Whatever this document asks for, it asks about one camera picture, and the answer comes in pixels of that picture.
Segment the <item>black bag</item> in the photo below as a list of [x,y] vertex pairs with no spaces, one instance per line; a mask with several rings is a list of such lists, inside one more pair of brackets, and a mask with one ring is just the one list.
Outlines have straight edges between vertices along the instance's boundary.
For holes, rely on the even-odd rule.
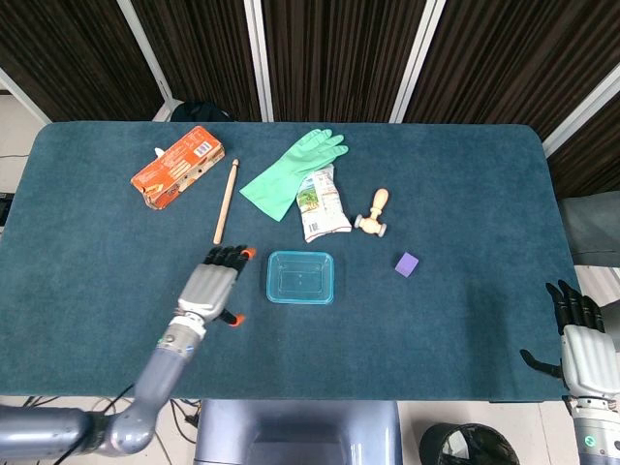
[[211,102],[184,102],[170,116],[171,122],[233,122],[233,118]]

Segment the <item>wooden stick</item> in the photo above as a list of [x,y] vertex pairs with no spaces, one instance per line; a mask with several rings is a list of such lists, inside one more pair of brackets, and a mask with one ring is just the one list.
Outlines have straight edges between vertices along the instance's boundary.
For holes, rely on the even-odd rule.
[[236,180],[238,166],[239,166],[239,160],[234,159],[232,161],[232,167],[229,172],[227,184],[225,187],[224,197],[222,200],[222,204],[221,204],[221,208],[220,208],[220,212],[218,216],[218,221],[217,221],[215,233],[213,236],[214,245],[219,245],[222,242],[222,238],[224,235],[224,228],[226,225],[226,220],[227,220],[228,212],[230,209],[230,203],[231,203],[231,199],[233,196],[233,187],[234,187],[234,183]]

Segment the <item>white partition post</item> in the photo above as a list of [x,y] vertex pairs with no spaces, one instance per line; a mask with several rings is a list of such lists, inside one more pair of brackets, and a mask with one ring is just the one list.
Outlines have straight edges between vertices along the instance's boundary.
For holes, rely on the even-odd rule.
[[243,0],[262,122],[273,122],[273,103],[262,0]]
[[446,2],[447,0],[425,0],[417,33],[396,93],[389,123],[400,124],[404,120]]
[[164,101],[153,120],[160,122],[170,121],[173,111],[181,104],[181,101],[174,99],[172,96],[171,87],[142,27],[132,1],[116,0],[116,2],[125,17]]
[[620,62],[594,87],[574,110],[542,142],[545,158],[553,155],[565,142],[594,117],[620,92]]
[[25,91],[0,67],[0,83],[8,90],[35,118],[44,125],[50,124],[49,117],[34,103]]

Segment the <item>purple cube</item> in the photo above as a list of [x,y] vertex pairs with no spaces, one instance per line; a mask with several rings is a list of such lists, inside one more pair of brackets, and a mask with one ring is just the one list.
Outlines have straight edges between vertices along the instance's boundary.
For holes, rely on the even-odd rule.
[[416,256],[405,252],[398,260],[394,269],[401,276],[409,277],[414,272],[418,264],[419,259]]

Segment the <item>left silver robot hand orange fingertips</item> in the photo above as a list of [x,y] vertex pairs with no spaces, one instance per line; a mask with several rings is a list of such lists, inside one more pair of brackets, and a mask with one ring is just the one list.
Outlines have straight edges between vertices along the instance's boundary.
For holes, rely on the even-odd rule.
[[239,275],[255,255],[256,250],[245,244],[211,248],[182,290],[175,317],[187,321],[200,338],[204,338],[206,326],[216,320],[240,326],[245,317],[235,315],[226,306]]

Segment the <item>person in grey trousers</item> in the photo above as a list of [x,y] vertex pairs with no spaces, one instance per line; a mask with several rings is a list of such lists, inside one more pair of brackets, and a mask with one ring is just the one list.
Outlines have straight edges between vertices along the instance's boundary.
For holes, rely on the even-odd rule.
[[559,209],[575,265],[620,267],[620,191],[563,199]]

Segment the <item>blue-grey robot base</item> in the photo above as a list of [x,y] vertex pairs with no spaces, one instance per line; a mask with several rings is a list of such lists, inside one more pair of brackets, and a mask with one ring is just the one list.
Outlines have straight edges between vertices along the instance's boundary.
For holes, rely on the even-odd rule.
[[194,465],[403,465],[397,403],[202,403]]

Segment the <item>white snack bag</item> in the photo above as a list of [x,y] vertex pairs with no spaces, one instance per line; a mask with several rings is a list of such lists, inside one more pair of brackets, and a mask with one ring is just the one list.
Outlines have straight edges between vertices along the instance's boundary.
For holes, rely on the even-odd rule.
[[309,173],[297,191],[296,203],[307,243],[329,233],[349,233],[352,230],[333,176],[333,164],[326,165]]

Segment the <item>right silver robot hand black fingers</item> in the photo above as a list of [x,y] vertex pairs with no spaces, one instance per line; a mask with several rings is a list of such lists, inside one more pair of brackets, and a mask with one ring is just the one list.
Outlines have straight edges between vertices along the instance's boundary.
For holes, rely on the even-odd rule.
[[620,394],[620,366],[616,346],[606,331],[601,307],[560,280],[547,283],[562,357],[558,365],[542,362],[527,350],[519,351],[532,369],[561,380],[575,398],[612,399]]

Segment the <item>black trash bin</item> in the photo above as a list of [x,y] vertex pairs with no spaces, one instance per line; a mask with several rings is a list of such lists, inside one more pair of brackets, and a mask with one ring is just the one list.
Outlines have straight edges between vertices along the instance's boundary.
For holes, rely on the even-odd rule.
[[418,446],[421,465],[520,465],[509,441],[479,423],[436,423]]

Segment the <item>orange cardboard carton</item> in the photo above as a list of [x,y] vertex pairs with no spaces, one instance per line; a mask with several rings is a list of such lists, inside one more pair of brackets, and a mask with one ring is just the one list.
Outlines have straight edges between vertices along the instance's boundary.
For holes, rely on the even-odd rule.
[[196,126],[146,165],[132,179],[146,205],[166,208],[225,156],[222,142]]

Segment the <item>green rubber glove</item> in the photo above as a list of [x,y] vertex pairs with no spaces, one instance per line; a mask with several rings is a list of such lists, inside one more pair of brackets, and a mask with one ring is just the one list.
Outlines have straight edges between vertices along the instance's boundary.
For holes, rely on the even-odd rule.
[[303,179],[349,151],[344,139],[330,129],[313,129],[245,185],[240,194],[271,219],[281,221]]

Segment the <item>blue table cloth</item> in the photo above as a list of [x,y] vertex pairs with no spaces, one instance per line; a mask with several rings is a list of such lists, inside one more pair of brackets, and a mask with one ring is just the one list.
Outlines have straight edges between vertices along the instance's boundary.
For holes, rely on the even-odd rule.
[[[226,158],[167,208],[131,177],[187,123],[65,122],[36,136],[0,238],[0,394],[115,395],[134,382],[212,245],[231,161],[244,186],[307,123],[211,123]],[[256,249],[178,397],[544,401],[563,385],[547,283],[576,284],[547,161],[524,125],[336,124],[349,216],[389,192],[386,234],[306,243],[232,196],[228,245]],[[409,277],[395,271],[408,252]]]

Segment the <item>wooden roller massager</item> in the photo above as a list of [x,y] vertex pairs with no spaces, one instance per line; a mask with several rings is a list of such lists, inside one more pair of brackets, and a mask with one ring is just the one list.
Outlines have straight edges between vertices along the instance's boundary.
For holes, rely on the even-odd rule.
[[362,229],[365,233],[375,234],[378,237],[383,237],[387,229],[386,224],[379,222],[379,216],[383,213],[383,209],[388,202],[389,192],[385,188],[378,189],[370,207],[370,215],[363,217],[358,214],[354,222],[355,229]]

